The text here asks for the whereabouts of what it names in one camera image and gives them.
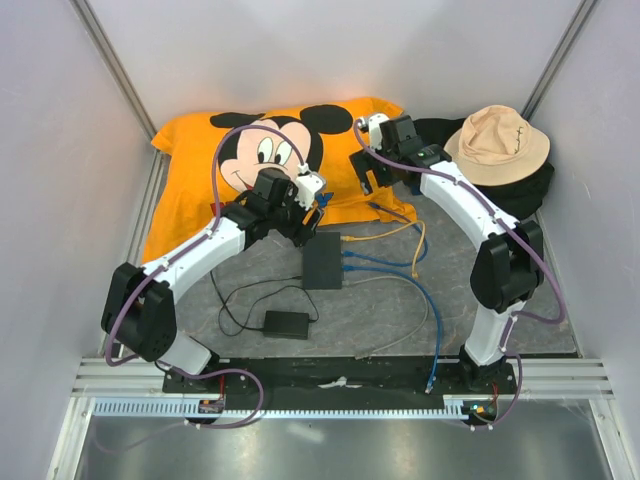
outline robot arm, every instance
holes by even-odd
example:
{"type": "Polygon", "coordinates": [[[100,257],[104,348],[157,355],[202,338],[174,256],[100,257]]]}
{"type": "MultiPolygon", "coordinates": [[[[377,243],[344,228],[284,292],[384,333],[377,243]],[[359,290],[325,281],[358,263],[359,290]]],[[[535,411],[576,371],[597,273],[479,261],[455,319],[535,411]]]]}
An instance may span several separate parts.
{"type": "Polygon", "coordinates": [[[215,219],[172,252],[142,267],[125,263],[114,272],[102,316],[110,333],[125,302],[148,276],[160,271],[125,312],[115,338],[148,362],[161,361],[198,375],[215,369],[219,357],[176,326],[175,304],[191,286],[224,260],[249,248],[276,229],[297,246],[315,232],[322,210],[313,209],[325,181],[304,172],[295,182],[281,170],[260,171],[253,190],[246,191],[215,219]]]}
{"type": "Polygon", "coordinates": [[[433,172],[419,176],[407,174],[373,158],[365,149],[351,156],[364,192],[372,191],[369,172],[379,186],[388,186],[400,179],[406,183],[419,182],[421,193],[447,212],[478,252],[470,279],[478,308],[471,335],[461,348],[460,362],[468,383],[481,381],[503,360],[504,345],[513,326],[513,312],[522,310],[543,281],[539,267],[507,235],[502,225],[525,240],[540,257],[543,255],[542,231],[535,222],[520,224],[494,205],[471,185],[441,147],[425,146],[408,115],[391,120],[384,114],[375,114],[360,119],[359,125],[369,133],[370,150],[396,165],[433,172]]]}

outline white cable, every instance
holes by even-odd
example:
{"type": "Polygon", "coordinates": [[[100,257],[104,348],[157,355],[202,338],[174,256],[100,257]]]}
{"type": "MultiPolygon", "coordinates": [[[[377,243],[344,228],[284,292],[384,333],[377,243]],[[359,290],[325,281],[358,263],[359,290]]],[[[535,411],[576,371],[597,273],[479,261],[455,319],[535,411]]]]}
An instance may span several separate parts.
{"type": "Polygon", "coordinates": [[[345,287],[355,287],[356,285],[361,285],[363,283],[368,283],[368,282],[373,282],[376,280],[402,280],[405,283],[408,283],[409,285],[411,285],[413,288],[415,288],[416,290],[418,290],[418,292],[420,292],[420,295],[422,296],[422,299],[424,300],[424,317],[422,317],[422,321],[420,322],[420,324],[414,328],[413,330],[411,330],[411,332],[409,332],[408,334],[404,335],[403,337],[394,340],[391,343],[388,343],[386,345],[383,345],[382,347],[378,347],[374,350],[371,350],[368,353],[362,354],[362,355],[358,355],[356,356],[356,360],[361,359],[361,358],[366,358],[366,357],[370,357],[371,355],[378,353],[382,350],[386,350],[387,348],[391,348],[401,342],[404,342],[405,340],[411,338],[413,335],[415,335],[422,327],[424,327],[424,325],[427,323],[427,319],[429,318],[429,312],[431,311],[429,309],[429,301],[427,300],[427,297],[424,295],[424,293],[422,293],[422,290],[420,290],[414,283],[410,282],[409,280],[407,280],[406,278],[402,278],[402,277],[396,277],[395,275],[382,275],[379,277],[372,277],[372,278],[365,278],[364,280],[358,280],[357,282],[345,282],[343,283],[343,286],[345,287]]]}

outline metal frame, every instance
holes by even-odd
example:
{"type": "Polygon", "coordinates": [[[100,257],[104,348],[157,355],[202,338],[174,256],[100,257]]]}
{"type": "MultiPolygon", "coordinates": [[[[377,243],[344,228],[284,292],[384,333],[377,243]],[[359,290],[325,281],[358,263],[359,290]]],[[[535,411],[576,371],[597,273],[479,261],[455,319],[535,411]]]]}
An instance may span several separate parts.
{"type": "Polygon", "coordinates": [[[542,75],[540,75],[536,86],[533,88],[527,103],[522,109],[522,118],[525,120],[531,120],[531,117],[533,117],[533,114],[538,109],[538,106],[569,55],[571,47],[576,42],[578,35],[593,13],[598,1],[599,0],[582,0],[580,2],[580,5],[569,21],[569,25],[567,25],[566,30],[562,34],[560,42],[558,42],[556,49],[553,51],[551,58],[542,71],[542,75]]]}
{"type": "MultiPolygon", "coordinates": [[[[442,363],[455,360],[441,360],[442,363]]],[[[596,427],[615,480],[638,479],[633,452],[617,415],[617,403],[611,390],[604,365],[597,359],[523,359],[523,386],[520,401],[588,400],[596,427]]],[[[96,402],[128,399],[138,405],[148,405],[148,412],[140,410],[136,416],[158,416],[157,406],[190,404],[194,400],[216,399],[216,394],[165,394],[162,392],[164,374],[153,364],[143,360],[131,361],[119,368],[106,365],[103,358],[83,359],[73,386],[69,407],[60,432],[47,479],[72,479],[87,439],[88,426],[96,402]]],[[[449,395],[443,397],[447,405],[455,407],[461,400],[485,399],[477,395],[449,395]]],[[[99,415],[109,415],[104,408],[99,415]]],[[[238,416],[242,412],[232,412],[238,416]]],[[[362,411],[345,412],[343,418],[442,418],[439,413],[423,411],[362,411]]],[[[327,412],[274,412],[274,418],[329,418],[327,412]]]]}
{"type": "MultiPolygon", "coordinates": [[[[93,39],[107,68],[129,102],[146,135],[152,138],[156,133],[156,128],[88,0],[70,0],[70,3],[93,39]]],[[[523,109],[524,118],[530,119],[535,113],[597,3],[598,0],[582,0],[580,2],[523,109]]],[[[139,260],[142,246],[149,231],[163,169],[166,168],[164,158],[164,155],[160,153],[157,153],[153,158],[143,204],[127,251],[126,258],[130,262],[139,260]]],[[[640,480],[637,466],[634,464],[634,454],[629,448],[630,443],[622,429],[617,402],[601,361],[524,359],[523,366],[522,401],[588,400],[614,478],[616,480],[634,478],[640,480]]],[[[217,398],[217,395],[167,395],[162,393],[162,383],[163,373],[144,361],[133,361],[118,369],[112,369],[104,363],[102,358],[83,359],[46,478],[67,480],[75,477],[97,399],[127,397],[136,399],[138,403],[153,403],[159,399],[175,401],[217,398]]],[[[478,399],[479,397],[458,395],[445,397],[445,400],[455,402],[471,398],[478,399]]]]}
{"type": "Polygon", "coordinates": [[[102,56],[105,66],[109,69],[111,75],[113,75],[122,94],[135,113],[140,126],[147,137],[149,137],[149,140],[151,140],[155,136],[157,129],[151,121],[147,110],[144,108],[136,89],[133,87],[129,75],[127,75],[127,72],[120,63],[120,59],[118,55],[116,55],[102,25],[100,25],[93,8],[91,8],[87,0],[69,0],[69,2],[78,14],[80,21],[84,24],[87,33],[93,40],[100,56],[102,56]]]}

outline black power cable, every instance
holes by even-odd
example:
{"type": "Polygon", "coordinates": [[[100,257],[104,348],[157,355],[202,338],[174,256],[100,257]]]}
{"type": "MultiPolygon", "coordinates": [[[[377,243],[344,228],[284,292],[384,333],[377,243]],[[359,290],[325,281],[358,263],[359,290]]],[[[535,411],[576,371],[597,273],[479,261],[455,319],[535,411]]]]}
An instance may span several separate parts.
{"type": "Polygon", "coordinates": [[[320,318],[320,314],[318,312],[318,307],[316,307],[316,304],[313,302],[313,300],[311,298],[311,295],[309,295],[309,292],[307,290],[305,290],[304,288],[299,287],[297,285],[285,285],[284,287],[280,288],[279,290],[276,290],[275,292],[269,293],[269,294],[264,295],[263,297],[260,297],[259,299],[257,299],[251,305],[251,308],[249,309],[249,314],[247,315],[247,318],[246,318],[244,323],[240,323],[236,319],[236,317],[233,315],[233,313],[231,313],[231,310],[229,309],[229,306],[228,306],[229,299],[236,292],[238,292],[240,290],[244,290],[245,288],[254,287],[256,285],[262,285],[264,283],[287,282],[287,281],[290,281],[290,280],[301,280],[302,277],[300,275],[296,275],[294,277],[289,277],[289,278],[272,278],[272,279],[268,279],[268,280],[260,280],[258,282],[249,283],[247,285],[243,285],[243,286],[238,287],[235,290],[233,290],[229,295],[227,295],[226,299],[223,297],[222,292],[220,291],[220,288],[218,287],[218,284],[216,283],[216,280],[215,280],[215,278],[213,276],[213,272],[212,271],[209,272],[209,277],[211,278],[211,283],[213,284],[213,288],[215,289],[216,293],[218,294],[218,298],[222,302],[222,306],[218,310],[218,326],[220,327],[220,331],[223,333],[223,335],[225,335],[227,337],[235,337],[237,335],[240,335],[244,330],[250,330],[252,332],[262,332],[262,330],[263,330],[262,328],[249,327],[247,325],[249,323],[249,319],[251,318],[251,313],[253,312],[253,309],[261,301],[266,300],[267,298],[272,297],[274,295],[277,295],[278,293],[282,292],[283,290],[286,290],[287,288],[295,288],[297,290],[301,290],[302,292],[304,292],[304,294],[309,299],[309,303],[311,303],[311,306],[313,306],[313,309],[315,310],[315,313],[316,313],[316,318],[313,319],[313,320],[310,319],[309,320],[310,323],[317,322],[318,319],[320,318]],[[231,321],[233,321],[233,323],[235,323],[238,327],[240,327],[240,330],[238,330],[235,333],[228,333],[228,332],[226,332],[224,330],[224,328],[222,327],[222,322],[221,322],[221,314],[222,314],[223,310],[227,312],[227,314],[229,315],[229,318],[231,318],[231,321]]]}

